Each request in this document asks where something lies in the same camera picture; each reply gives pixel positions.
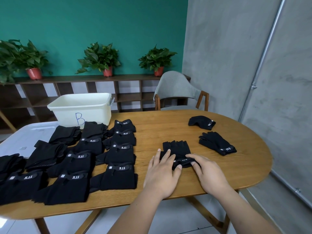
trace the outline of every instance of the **gray chair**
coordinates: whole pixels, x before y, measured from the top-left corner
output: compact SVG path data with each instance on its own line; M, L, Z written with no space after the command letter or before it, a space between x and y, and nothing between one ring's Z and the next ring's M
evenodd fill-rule
M208 93L198 90L191 85L184 74L177 71L167 71L160 78L159 84L154 93L155 110L198 109L203 96L205 96L205 111L208 111ZM197 100L197 104L196 107L179 105L161 108L160 100L165 98L194 98Z

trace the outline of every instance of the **red flower pot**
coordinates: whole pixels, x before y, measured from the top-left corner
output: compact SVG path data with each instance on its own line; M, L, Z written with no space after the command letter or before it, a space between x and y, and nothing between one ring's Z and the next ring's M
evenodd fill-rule
M106 69L103 70L103 75L106 77L113 75L113 67L109 66L108 68L109 68L108 70L106 70Z
M41 70L39 68L31 68L26 70L31 79L42 79Z
M155 76L162 76L163 74L163 66L159 67L157 71L154 72Z

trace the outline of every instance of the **plastic bin handle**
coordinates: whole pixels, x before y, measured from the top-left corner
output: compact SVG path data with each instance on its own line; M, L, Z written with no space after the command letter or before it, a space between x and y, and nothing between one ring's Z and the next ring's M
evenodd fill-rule
M113 105L113 102L114 102L114 100L115 100L115 98L111 98L111 101L110 101L110 103L108 104L108 106L112 106Z

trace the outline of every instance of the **chair backrest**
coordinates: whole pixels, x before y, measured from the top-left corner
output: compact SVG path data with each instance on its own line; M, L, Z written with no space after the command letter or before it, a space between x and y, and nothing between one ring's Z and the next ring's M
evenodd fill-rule
M160 78L154 93L154 101L156 94L160 99L185 97L198 100L200 92L189 83L184 74L172 70L165 72Z

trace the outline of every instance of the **white tile floor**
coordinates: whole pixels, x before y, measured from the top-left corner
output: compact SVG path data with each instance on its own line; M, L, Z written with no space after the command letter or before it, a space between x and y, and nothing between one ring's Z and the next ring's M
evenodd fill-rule
M218 219L223 220L225 212L213 197L197 196L197 199ZM126 209L126 206L103 210L87 234L105 234ZM91 212L59 215L45 218L51 234L74 234ZM0 234L37 234L33 220L8 220ZM184 198L164 200L159 205L149 234L218 234L217 230ZM236 234L231 225L228 234Z

